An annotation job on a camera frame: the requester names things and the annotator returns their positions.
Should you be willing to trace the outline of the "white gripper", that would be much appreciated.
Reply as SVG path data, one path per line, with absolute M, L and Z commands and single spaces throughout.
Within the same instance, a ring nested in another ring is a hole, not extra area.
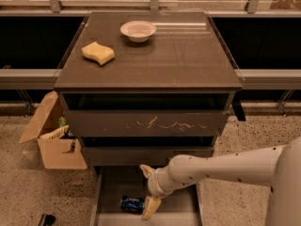
M 169 175 L 165 168 L 153 169 L 144 164 L 141 164 L 139 167 L 144 177 L 148 179 L 148 190 L 151 194 L 151 196 L 146 197 L 142 213 L 142 219 L 148 220 L 158 210 L 162 202 L 161 199 L 169 196 L 173 189 L 167 182 Z

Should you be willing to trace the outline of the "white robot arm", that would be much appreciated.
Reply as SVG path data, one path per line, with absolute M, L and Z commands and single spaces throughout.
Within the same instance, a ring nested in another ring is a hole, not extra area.
M 269 187 L 265 226 L 301 226 L 301 137 L 286 145 L 207 158 L 179 154 L 163 168 L 140 168 L 150 192 L 144 220 L 150 219 L 173 191 L 210 178 Z

